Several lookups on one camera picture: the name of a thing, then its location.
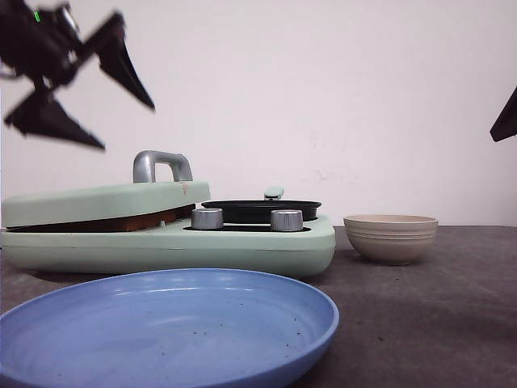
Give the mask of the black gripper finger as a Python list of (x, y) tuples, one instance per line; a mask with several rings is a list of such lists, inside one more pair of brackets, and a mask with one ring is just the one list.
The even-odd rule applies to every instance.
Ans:
[(502, 141), (517, 133), (517, 88), (507, 100), (504, 108), (490, 129), (493, 141)]

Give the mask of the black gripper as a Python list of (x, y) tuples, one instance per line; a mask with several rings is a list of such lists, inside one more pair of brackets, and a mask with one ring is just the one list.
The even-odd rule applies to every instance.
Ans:
[[(44, 80), (51, 85), (67, 85), (78, 72), (70, 58), (81, 41), (79, 28), (71, 15), (68, 1), (55, 8), (33, 10), (24, 1), (1, 2), (1, 78), (14, 80), (22, 76), (36, 87)], [(114, 11), (80, 48), (80, 59), (96, 54), (99, 68), (151, 110), (153, 100), (144, 88), (128, 55), (123, 15)], [(34, 91), (4, 118), (6, 125), (23, 134), (53, 137), (105, 150), (105, 145), (77, 121), (68, 116), (53, 93)]]

